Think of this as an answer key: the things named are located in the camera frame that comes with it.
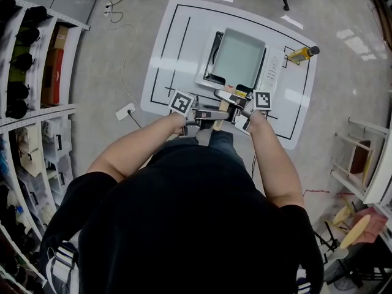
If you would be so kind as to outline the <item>yellow bottle black cap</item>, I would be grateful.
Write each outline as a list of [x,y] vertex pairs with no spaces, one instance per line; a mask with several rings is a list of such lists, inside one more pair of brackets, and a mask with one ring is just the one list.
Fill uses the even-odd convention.
[[320,53],[320,49],[318,46],[313,46],[313,47],[303,47],[297,51],[294,51],[293,53],[290,53],[288,55],[288,60],[291,61],[292,63],[298,64],[300,62],[310,60],[311,57],[317,55]]

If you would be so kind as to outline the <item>group of black bags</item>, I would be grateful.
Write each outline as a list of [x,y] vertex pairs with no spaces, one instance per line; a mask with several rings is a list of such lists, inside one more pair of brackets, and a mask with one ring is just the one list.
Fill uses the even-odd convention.
[[0,0],[0,118],[20,119],[28,111],[31,95],[26,73],[35,61],[31,46],[47,19],[42,6],[22,8],[16,0]]

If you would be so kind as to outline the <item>white table black lines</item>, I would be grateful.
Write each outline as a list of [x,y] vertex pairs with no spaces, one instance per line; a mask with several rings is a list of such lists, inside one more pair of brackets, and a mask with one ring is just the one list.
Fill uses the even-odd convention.
[[141,109],[167,115],[175,90],[197,95],[200,102],[218,106],[214,90],[197,86],[193,77],[213,27],[266,28],[284,52],[276,91],[271,94],[268,121],[282,146],[294,149],[309,106],[317,60],[295,64],[288,55],[313,41],[261,16],[234,7],[200,0],[170,0],[165,11],[149,62],[141,97]]

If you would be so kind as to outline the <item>brown cardboard box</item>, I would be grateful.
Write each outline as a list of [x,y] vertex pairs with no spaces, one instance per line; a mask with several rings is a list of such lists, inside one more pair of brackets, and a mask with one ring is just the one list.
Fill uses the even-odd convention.
[[68,27],[56,24],[51,36],[49,48],[63,50],[65,47],[68,31]]

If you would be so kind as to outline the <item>person's right forearm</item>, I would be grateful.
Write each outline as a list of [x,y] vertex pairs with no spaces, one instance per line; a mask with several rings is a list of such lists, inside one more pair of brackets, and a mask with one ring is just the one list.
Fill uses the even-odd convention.
[[250,116],[249,133],[266,197],[278,207],[304,207],[297,170],[279,142],[273,128],[259,111]]

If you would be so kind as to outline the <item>person's left forearm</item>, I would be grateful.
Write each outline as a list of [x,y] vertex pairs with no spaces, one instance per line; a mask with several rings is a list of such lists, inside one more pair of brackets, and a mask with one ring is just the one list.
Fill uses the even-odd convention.
[[184,116],[171,113],[131,132],[108,146],[88,172],[102,172],[121,182],[138,171],[173,134],[186,125]]

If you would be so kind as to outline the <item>stack of clear storage boxes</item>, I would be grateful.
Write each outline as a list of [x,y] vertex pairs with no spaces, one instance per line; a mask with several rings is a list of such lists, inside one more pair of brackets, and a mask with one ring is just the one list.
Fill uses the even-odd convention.
[[71,121],[64,116],[35,124],[39,130],[43,169],[33,177],[20,164],[17,178],[31,217],[43,235],[73,180]]

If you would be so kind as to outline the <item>portable gas stove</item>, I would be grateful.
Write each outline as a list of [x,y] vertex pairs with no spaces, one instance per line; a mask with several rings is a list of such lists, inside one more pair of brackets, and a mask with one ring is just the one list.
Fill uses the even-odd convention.
[[[227,28],[219,28],[216,26],[210,30],[205,42],[205,47],[198,61],[197,70],[193,77],[193,82],[197,86],[208,88],[209,90],[224,88],[225,80],[221,77],[212,75],[212,69],[219,45]],[[276,42],[272,40],[272,31],[266,28],[230,29],[242,32],[265,43],[265,56],[260,68],[255,90],[274,94],[285,55],[284,52],[277,47]]]

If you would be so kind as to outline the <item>round wooden stool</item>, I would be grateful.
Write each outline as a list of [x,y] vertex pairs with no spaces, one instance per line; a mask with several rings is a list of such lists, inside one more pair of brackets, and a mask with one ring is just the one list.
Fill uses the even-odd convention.
[[364,233],[371,216],[367,214],[356,220],[358,213],[355,212],[353,204],[346,199],[345,195],[340,194],[340,198],[343,199],[345,205],[335,214],[331,225],[345,233],[339,248],[346,249]]

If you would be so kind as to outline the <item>pale green square pan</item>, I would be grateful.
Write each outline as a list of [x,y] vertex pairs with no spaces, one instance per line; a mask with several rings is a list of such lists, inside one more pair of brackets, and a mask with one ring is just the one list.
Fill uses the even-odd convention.
[[[212,75],[225,80],[222,90],[245,97],[256,89],[265,56],[265,43],[242,32],[227,28],[217,51]],[[228,118],[234,123],[235,104],[220,99],[220,110],[235,108]]]

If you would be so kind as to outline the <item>brown board wooden frame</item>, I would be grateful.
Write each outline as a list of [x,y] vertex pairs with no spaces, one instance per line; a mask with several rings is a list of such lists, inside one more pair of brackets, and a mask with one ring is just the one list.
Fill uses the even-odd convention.
[[363,186],[369,172],[374,149],[370,140],[361,140],[353,149],[352,159],[349,164],[349,172],[357,177]]

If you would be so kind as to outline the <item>red cardboard box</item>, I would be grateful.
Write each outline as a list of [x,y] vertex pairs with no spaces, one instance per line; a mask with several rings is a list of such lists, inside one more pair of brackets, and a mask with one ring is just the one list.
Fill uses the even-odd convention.
[[47,54],[41,90],[41,102],[43,104],[51,105],[59,103],[63,56],[63,49],[50,50]]

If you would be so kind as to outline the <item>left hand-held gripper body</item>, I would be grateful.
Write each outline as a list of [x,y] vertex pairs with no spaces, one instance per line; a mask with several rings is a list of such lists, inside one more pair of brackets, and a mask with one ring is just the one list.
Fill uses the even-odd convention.
[[200,130],[200,121],[195,118],[196,111],[199,108],[198,96],[176,89],[168,107],[171,113],[178,113],[186,119],[186,125],[179,136],[196,137]]

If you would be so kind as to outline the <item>person's leg dark trousers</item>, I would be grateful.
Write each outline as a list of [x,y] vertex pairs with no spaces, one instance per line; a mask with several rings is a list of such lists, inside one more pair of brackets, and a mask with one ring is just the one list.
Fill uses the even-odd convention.
[[226,154],[236,154],[233,134],[222,130],[211,131],[207,147]]

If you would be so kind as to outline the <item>pink bag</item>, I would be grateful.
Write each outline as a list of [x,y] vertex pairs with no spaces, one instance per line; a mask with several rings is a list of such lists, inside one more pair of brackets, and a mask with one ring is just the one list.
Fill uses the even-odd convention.
[[370,215],[369,223],[364,229],[364,232],[353,242],[353,244],[373,243],[388,221],[388,218],[385,215],[378,213],[372,206],[357,212],[353,218],[352,225],[355,225],[362,217],[367,215]]

